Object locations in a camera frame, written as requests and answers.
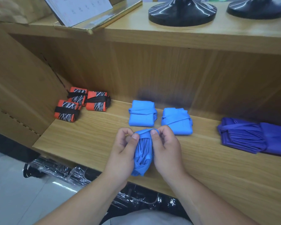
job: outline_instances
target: black round base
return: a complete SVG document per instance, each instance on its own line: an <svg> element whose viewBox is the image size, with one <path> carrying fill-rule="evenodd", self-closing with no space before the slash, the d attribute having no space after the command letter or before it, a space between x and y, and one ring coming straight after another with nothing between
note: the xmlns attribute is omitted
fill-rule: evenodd
<svg viewBox="0 0 281 225"><path fill-rule="evenodd" d="M188 27L214 20L217 8L193 0L173 0L149 9L149 20L164 26Z"/></svg>
<svg viewBox="0 0 281 225"><path fill-rule="evenodd" d="M234 1L228 5L227 13L247 19L276 19L281 17L281 5L272 0Z"/></svg>

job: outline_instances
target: black and white pattern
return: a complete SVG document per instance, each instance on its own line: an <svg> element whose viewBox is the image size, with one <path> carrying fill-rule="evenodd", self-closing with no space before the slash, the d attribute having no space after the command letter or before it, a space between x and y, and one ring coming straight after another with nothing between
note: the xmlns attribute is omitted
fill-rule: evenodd
<svg viewBox="0 0 281 225"><path fill-rule="evenodd" d="M63 102L62 107L75 109L76 104L72 103L72 102ZM60 120L71 122L72 115L73 114L61 114L60 113L58 117L59 117Z"/></svg>
<svg viewBox="0 0 281 225"><path fill-rule="evenodd" d="M96 96L101 96L101 95L105 95L105 92L96 92ZM104 107L104 102L95 102L94 105L94 110L96 111L103 111L103 107Z"/></svg>
<svg viewBox="0 0 281 225"><path fill-rule="evenodd" d="M74 92L86 93L86 90L76 88L76 89L74 89ZM79 103L79 105L82 105L83 97L84 97L84 95L75 96L72 98L72 102L76 102L76 103Z"/></svg>

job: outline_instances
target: left hand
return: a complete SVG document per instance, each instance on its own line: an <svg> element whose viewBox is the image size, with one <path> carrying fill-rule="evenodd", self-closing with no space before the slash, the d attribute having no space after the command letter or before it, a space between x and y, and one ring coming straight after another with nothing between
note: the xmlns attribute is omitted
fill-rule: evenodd
<svg viewBox="0 0 281 225"><path fill-rule="evenodd" d="M120 191L127 184L127 179L134 168L134 153L139 135L131 128L119 128L112 146L109 159L102 174L110 184Z"/></svg>

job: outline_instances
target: orange folded bag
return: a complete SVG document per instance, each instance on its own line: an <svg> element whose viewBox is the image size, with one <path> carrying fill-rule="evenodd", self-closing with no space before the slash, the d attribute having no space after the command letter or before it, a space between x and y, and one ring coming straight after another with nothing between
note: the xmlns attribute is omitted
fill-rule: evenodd
<svg viewBox="0 0 281 225"><path fill-rule="evenodd" d="M80 106L85 106L85 99L87 97L87 89L71 87L68 94L68 101L79 103Z"/></svg>
<svg viewBox="0 0 281 225"><path fill-rule="evenodd" d="M89 91L85 102L87 110L106 111L110 106L111 98L107 92Z"/></svg>
<svg viewBox="0 0 281 225"><path fill-rule="evenodd" d="M74 122L80 113L81 106L77 102L60 100L54 110L54 117L59 120Z"/></svg>

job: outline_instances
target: white tile floor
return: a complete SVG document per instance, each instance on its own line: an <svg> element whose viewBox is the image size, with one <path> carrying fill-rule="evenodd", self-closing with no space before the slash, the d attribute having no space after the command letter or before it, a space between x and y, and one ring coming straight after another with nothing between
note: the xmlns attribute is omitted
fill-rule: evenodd
<svg viewBox="0 0 281 225"><path fill-rule="evenodd" d="M31 225L81 188L55 177L24 178L24 163L0 156L0 225Z"/></svg>

